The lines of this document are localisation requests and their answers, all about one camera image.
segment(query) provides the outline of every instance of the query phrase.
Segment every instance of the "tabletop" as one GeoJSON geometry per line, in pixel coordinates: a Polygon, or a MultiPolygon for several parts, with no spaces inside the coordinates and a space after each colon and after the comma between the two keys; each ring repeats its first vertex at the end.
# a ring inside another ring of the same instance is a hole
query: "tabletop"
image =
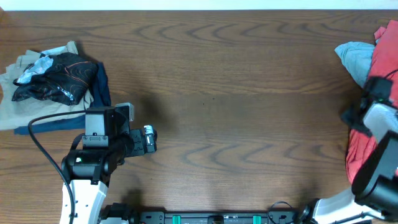
{"type": "MultiPolygon", "coordinates": [[[[0,73],[74,40],[104,63],[113,104],[135,106],[131,127],[157,129],[158,151],[126,159],[104,205],[299,207],[349,187],[339,114],[360,88],[334,49],[373,44],[389,19],[396,11],[5,12],[0,73]]],[[[60,163],[83,131],[37,137],[60,163]]],[[[31,138],[1,131],[0,161],[0,223],[59,222],[62,180],[31,138]]]]}

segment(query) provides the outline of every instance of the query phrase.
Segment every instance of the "pink cloth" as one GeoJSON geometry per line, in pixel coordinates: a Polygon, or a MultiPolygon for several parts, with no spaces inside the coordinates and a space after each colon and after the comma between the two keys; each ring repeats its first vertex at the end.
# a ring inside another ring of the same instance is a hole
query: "pink cloth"
{"type": "MultiPolygon", "coordinates": [[[[373,52],[368,79],[370,77],[385,77],[388,73],[398,69],[398,22],[390,21],[387,28],[380,27],[374,33],[374,37],[376,40],[379,39],[379,42],[373,52]]],[[[390,75],[388,79],[394,81],[390,100],[394,106],[398,107],[398,72],[390,75]]],[[[374,137],[369,138],[357,130],[351,130],[346,158],[347,177],[351,183],[376,146],[374,137]]]]}

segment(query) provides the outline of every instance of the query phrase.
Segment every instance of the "fabric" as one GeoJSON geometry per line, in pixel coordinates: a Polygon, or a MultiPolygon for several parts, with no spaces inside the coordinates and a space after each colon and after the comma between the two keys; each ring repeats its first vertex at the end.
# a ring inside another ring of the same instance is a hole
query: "fabric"
{"type": "MultiPolygon", "coordinates": [[[[90,106],[111,106],[111,95],[108,87],[108,77],[106,76],[105,68],[102,63],[98,63],[98,72],[93,84],[90,87],[90,92],[94,97],[94,102],[90,106]]],[[[81,115],[72,119],[61,119],[43,124],[33,125],[34,133],[42,133],[47,131],[57,130],[72,130],[85,128],[85,115],[81,115]]],[[[14,134],[29,134],[27,126],[19,127],[14,130],[14,134]]]]}
{"type": "Polygon", "coordinates": [[[362,88],[371,68],[373,51],[374,45],[362,42],[348,42],[335,49],[344,67],[362,88]]]}
{"type": "Polygon", "coordinates": [[[44,74],[47,69],[49,69],[53,63],[53,59],[49,56],[42,57],[38,59],[34,64],[30,64],[24,73],[17,79],[18,84],[29,83],[34,75],[44,74]]]}
{"type": "Polygon", "coordinates": [[[12,101],[30,97],[52,100],[64,105],[77,105],[97,73],[97,66],[73,53],[50,56],[52,66],[43,75],[34,75],[28,84],[20,85],[12,101]]]}
{"type": "MultiPolygon", "coordinates": [[[[386,77],[387,74],[398,69],[398,22],[390,21],[387,28],[381,27],[374,37],[379,41],[373,52],[368,79],[386,77]]],[[[398,72],[386,78],[393,81],[390,100],[393,106],[398,106],[398,72]]],[[[377,142],[374,137],[369,138],[357,130],[351,130],[346,158],[346,171],[351,183],[376,146],[377,142]]]]}
{"type": "MultiPolygon", "coordinates": [[[[16,65],[12,64],[6,68],[6,71],[5,74],[0,75],[0,85],[3,91],[3,99],[0,104],[0,130],[27,126],[32,119],[49,114],[84,110],[89,107],[90,103],[94,100],[90,91],[86,91],[85,100],[81,100],[79,104],[75,106],[67,106],[50,100],[39,101],[34,98],[14,102],[11,101],[11,98],[17,87],[12,84],[12,81],[24,72],[24,67],[16,68],[16,65]]],[[[79,115],[80,114],[71,114],[64,118],[76,118],[79,115]]],[[[58,119],[60,118],[54,117],[38,121],[37,123],[40,124],[58,119]]]]}

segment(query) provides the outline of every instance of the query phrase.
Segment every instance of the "wood grain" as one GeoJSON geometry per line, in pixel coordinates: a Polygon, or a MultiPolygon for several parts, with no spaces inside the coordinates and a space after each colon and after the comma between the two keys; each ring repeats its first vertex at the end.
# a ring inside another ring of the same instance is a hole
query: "wood grain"
{"type": "MultiPolygon", "coordinates": [[[[78,42],[104,62],[113,103],[129,101],[158,151],[112,176],[105,204],[138,210],[266,210],[349,187],[348,128],[359,96],[334,53],[373,43],[396,11],[8,12],[0,73],[27,49],[78,42]]],[[[38,134],[58,162],[75,135],[38,134]]],[[[62,182],[28,136],[0,133],[0,222],[57,223],[62,182]]]]}

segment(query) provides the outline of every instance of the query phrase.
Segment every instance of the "navy blue cloth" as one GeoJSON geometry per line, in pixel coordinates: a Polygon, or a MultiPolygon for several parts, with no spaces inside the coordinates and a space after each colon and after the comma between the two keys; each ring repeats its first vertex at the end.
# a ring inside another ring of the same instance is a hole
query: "navy blue cloth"
{"type": "MultiPolygon", "coordinates": [[[[108,77],[102,63],[98,63],[98,71],[96,78],[93,80],[90,93],[94,98],[94,102],[90,106],[111,106],[111,94],[108,87],[108,77]]],[[[34,133],[43,133],[47,131],[73,130],[85,128],[85,115],[71,119],[60,119],[42,124],[33,125],[34,133]]],[[[27,126],[14,129],[14,134],[29,134],[27,126]]]]}

